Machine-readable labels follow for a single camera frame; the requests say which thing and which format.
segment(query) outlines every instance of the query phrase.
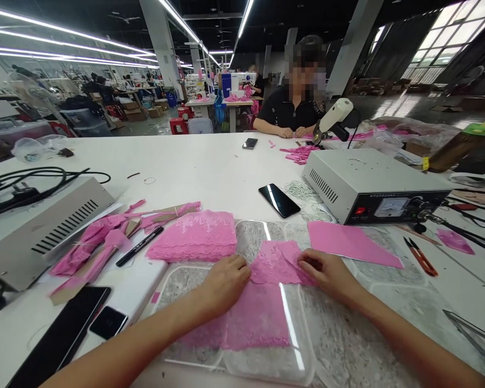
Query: ventilation grille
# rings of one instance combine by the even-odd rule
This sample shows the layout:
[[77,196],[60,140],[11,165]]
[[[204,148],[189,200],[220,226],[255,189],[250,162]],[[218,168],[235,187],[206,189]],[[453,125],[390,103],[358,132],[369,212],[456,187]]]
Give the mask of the ventilation grille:
[[329,201],[334,203],[338,199],[336,193],[329,187],[329,185],[322,179],[322,177],[317,174],[315,170],[311,170],[309,176],[320,188],[320,190],[327,196]]
[[89,200],[79,209],[74,211],[66,220],[56,226],[52,232],[41,239],[32,251],[45,254],[63,241],[74,230],[78,229],[84,221],[97,209],[97,204],[93,200]]

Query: black hair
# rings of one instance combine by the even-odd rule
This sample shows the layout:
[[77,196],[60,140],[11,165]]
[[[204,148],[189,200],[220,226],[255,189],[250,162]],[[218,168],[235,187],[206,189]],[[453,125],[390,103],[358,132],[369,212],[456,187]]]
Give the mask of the black hair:
[[326,55],[323,39],[318,35],[307,35],[295,45],[293,63],[298,67],[312,67],[315,63],[324,67]]

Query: worker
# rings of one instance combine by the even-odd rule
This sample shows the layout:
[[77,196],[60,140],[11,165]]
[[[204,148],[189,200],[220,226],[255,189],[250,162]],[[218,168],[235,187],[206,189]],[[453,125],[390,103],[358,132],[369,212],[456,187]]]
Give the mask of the worker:
[[313,133],[316,123],[325,114],[322,99],[315,98],[321,96],[316,90],[318,73],[325,72],[322,45],[320,37],[308,35],[294,47],[285,84],[264,102],[253,123],[256,130],[286,138]]
[[99,84],[99,93],[102,96],[104,105],[117,105],[114,96],[119,95],[120,92],[111,86],[106,86],[106,78],[104,77],[97,77],[97,84]]
[[[368,318],[423,386],[485,387],[485,377],[369,293],[340,257],[308,249],[298,264],[328,296]],[[221,259],[202,285],[79,357],[40,388],[130,387],[174,341],[230,310],[250,275],[243,257]]]
[[18,74],[22,74],[22,75],[24,75],[24,76],[26,76],[26,77],[32,78],[33,80],[36,80],[36,79],[37,79],[36,75],[35,75],[33,72],[31,72],[31,71],[29,71],[29,70],[25,69],[24,67],[19,67],[19,66],[16,66],[16,65],[12,65],[11,67],[12,67],[12,68],[13,68],[13,69],[14,69],[14,70],[15,70],[15,71],[18,73]]
[[[255,80],[255,85],[250,84],[250,88],[255,92],[253,93],[254,97],[264,97],[264,88],[266,87],[266,83],[262,75],[257,71],[257,67],[255,65],[251,65],[248,69],[250,73],[256,73],[257,78]],[[262,105],[262,100],[259,100],[259,106]]]

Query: black marker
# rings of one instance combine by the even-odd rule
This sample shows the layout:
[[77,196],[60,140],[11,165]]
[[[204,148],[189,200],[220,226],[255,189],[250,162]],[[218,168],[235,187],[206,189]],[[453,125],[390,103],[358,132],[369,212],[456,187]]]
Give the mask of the black marker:
[[148,235],[146,238],[144,238],[142,241],[140,241],[131,251],[126,253],[122,259],[117,261],[115,265],[117,267],[122,267],[124,264],[126,264],[129,260],[133,258],[136,253],[141,250],[149,241],[153,240],[156,236],[158,236],[160,233],[163,232],[163,227],[159,226],[156,228],[156,230]]

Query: phone screen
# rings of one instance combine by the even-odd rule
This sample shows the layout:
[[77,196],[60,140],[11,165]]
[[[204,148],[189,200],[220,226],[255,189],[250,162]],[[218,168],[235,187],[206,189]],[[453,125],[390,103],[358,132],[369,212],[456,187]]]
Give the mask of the phone screen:
[[287,218],[300,211],[299,206],[273,183],[261,187],[259,192],[282,218]]
[[242,147],[245,148],[245,149],[254,149],[255,145],[257,144],[257,140],[258,139],[254,139],[254,138],[249,137],[249,138],[246,139],[246,141],[244,142]]
[[110,306],[105,306],[90,325],[90,331],[105,340],[109,340],[122,330],[127,320],[128,317],[125,314]]
[[85,287],[69,300],[7,388],[37,388],[69,364],[110,291],[109,287]]

